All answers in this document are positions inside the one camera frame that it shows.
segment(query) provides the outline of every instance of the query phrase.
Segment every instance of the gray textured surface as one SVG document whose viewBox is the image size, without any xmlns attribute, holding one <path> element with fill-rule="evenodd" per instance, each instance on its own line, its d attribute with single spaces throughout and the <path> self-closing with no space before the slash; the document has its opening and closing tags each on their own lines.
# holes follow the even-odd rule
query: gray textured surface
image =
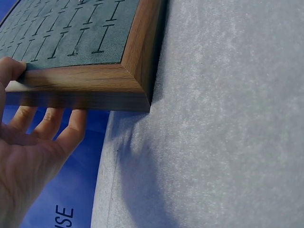
<svg viewBox="0 0 304 228">
<path fill-rule="evenodd" d="M 0 57 L 29 69 L 119 63 L 139 0 L 21 0 L 0 28 Z"/>
<path fill-rule="evenodd" d="M 110 115 L 92 227 L 303 227 L 303 24 L 301 0 L 172 0 L 151 113 Z"/>
</svg>

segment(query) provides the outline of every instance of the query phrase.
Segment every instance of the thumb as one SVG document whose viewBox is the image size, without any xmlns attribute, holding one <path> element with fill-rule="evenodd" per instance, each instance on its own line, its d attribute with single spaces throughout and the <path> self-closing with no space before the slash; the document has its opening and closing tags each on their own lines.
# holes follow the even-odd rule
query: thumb
<svg viewBox="0 0 304 228">
<path fill-rule="evenodd" d="M 2 122 L 5 105 L 5 88 L 12 80 L 17 78 L 26 70 L 25 62 L 18 62 L 10 57 L 0 59 L 0 120 Z"/>
</svg>

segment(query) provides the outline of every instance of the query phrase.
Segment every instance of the hand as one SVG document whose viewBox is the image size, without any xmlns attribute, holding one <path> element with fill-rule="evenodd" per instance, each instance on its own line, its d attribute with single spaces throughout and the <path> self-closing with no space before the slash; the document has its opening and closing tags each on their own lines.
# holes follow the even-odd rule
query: hand
<svg viewBox="0 0 304 228">
<path fill-rule="evenodd" d="M 5 87 L 16 80 L 26 64 L 0 59 L 0 118 Z M 83 140 L 86 111 L 74 110 L 68 127 L 57 137 L 63 109 L 49 108 L 32 134 L 26 134 L 37 108 L 21 106 L 8 125 L 0 127 L 0 227 L 18 227 L 45 185 L 54 178 Z"/>
</svg>

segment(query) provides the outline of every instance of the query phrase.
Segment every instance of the fingernail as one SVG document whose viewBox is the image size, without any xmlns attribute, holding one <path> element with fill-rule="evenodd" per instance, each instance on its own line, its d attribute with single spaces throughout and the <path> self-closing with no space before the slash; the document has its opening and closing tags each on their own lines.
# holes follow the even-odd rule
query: fingernail
<svg viewBox="0 0 304 228">
<path fill-rule="evenodd" d="M 27 67 L 26 61 L 19 61 L 25 68 Z"/>
</svg>

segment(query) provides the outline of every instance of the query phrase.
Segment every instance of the wooden frame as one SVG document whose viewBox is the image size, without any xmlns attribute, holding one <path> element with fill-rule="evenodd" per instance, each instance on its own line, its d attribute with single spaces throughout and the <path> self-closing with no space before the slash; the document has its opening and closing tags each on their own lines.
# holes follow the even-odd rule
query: wooden frame
<svg viewBox="0 0 304 228">
<path fill-rule="evenodd" d="M 26 71 L 7 104 L 148 112 L 166 2 L 140 0 L 120 64 Z"/>
</svg>

